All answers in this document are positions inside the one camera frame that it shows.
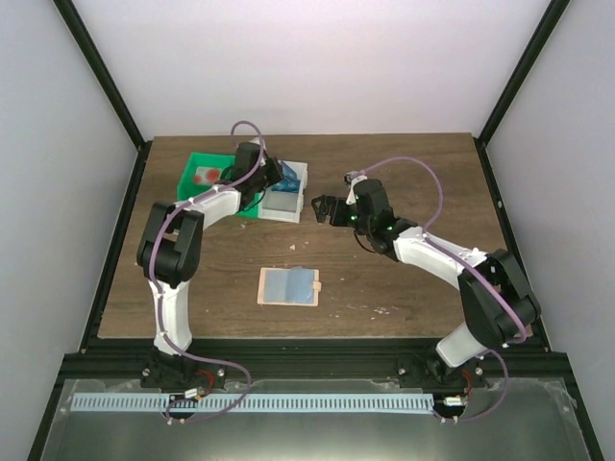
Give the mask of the blue VIP card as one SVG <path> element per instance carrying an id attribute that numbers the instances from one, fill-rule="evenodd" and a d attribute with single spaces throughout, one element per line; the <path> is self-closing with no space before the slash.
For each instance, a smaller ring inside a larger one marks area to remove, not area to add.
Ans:
<path id="1" fill-rule="evenodd" d="M 301 180 L 295 170 L 286 162 L 281 162 L 283 178 L 272 186 L 274 191 L 298 194 Z"/>

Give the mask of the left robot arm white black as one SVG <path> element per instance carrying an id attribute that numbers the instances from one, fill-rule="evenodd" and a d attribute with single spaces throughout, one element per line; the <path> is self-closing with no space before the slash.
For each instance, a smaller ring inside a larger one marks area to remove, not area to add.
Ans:
<path id="1" fill-rule="evenodd" d="M 266 154 L 262 138 L 237 145 L 231 176 L 205 193 L 177 203 L 152 206 L 137 250 L 137 264 L 150 285 L 156 319 L 154 345 L 170 356 L 234 368 L 250 378 L 239 364 L 206 358 L 187 351 L 192 343 L 188 319 L 188 291 L 201 257 L 204 231 L 246 208 L 260 192 L 281 181 L 280 163 Z"/>

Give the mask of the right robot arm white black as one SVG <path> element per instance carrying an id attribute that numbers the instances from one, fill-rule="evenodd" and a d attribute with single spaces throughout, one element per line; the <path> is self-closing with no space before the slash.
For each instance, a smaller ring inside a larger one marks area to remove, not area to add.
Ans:
<path id="1" fill-rule="evenodd" d="M 353 230 L 372 252 L 411 265 L 459 293 L 462 324 L 426 358 L 429 375 L 443 382 L 455 369 L 494 348 L 523 342 L 541 308 L 515 256 L 464 248 L 395 214 L 381 181 L 358 176 L 347 197 L 321 195 L 311 207 L 318 222 Z"/>

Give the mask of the white bin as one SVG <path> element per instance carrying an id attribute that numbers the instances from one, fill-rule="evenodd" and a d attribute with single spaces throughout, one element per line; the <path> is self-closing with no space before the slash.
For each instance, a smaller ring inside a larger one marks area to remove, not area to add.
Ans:
<path id="1" fill-rule="evenodd" d="M 258 205 L 258 218 L 286 223 L 299 223 L 304 207 L 304 194 L 308 184 L 308 165 L 304 162 L 286 160 L 285 163 L 296 173 L 300 183 L 297 193 L 266 190 L 264 199 Z"/>

